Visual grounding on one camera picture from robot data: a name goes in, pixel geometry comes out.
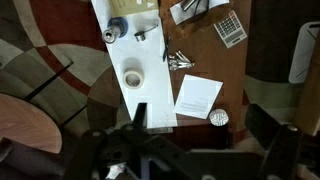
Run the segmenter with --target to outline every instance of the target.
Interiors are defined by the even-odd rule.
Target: white paper
[[[108,0],[92,0],[92,4],[103,32],[111,18]],[[130,117],[133,119],[138,104],[145,102],[148,104],[147,128],[177,126],[168,63],[162,59],[165,45],[159,10],[131,14],[124,18],[129,24],[127,35],[106,46]],[[137,42],[134,36],[136,32],[150,29],[156,24],[156,29],[145,34],[145,41]],[[122,82],[128,68],[143,73],[144,84],[140,89],[128,89]]]
[[[185,75],[174,112],[206,119],[222,84],[219,81]]]
[[[207,8],[207,0],[198,0],[198,1],[200,1],[200,3],[198,5],[196,14],[200,14],[200,13],[204,12]],[[176,23],[176,25],[193,17],[194,11],[197,6],[197,2],[195,2],[192,4],[192,6],[187,11],[184,11],[181,8],[182,3],[183,3],[183,1],[181,1],[180,3],[174,5],[170,8],[173,20]],[[229,0],[210,0],[209,1],[209,9],[216,7],[216,6],[219,6],[221,4],[226,4],[226,3],[229,3]]]

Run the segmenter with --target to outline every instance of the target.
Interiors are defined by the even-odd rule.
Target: roll of tape
[[[139,89],[144,82],[143,74],[137,70],[129,69],[123,75],[123,84],[130,89]]]

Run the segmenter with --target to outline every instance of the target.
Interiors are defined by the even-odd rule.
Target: calculator
[[[247,38],[247,34],[244,31],[238,16],[233,10],[225,20],[214,24],[214,27],[227,48],[230,48]]]

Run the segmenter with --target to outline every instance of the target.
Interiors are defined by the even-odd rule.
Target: notepad
[[[215,102],[222,82],[185,75],[174,112],[206,119]]]

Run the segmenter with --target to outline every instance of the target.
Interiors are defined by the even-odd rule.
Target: chair armrest
[[[8,156],[12,148],[12,142],[9,139],[2,138],[0,140],[0,163]]]

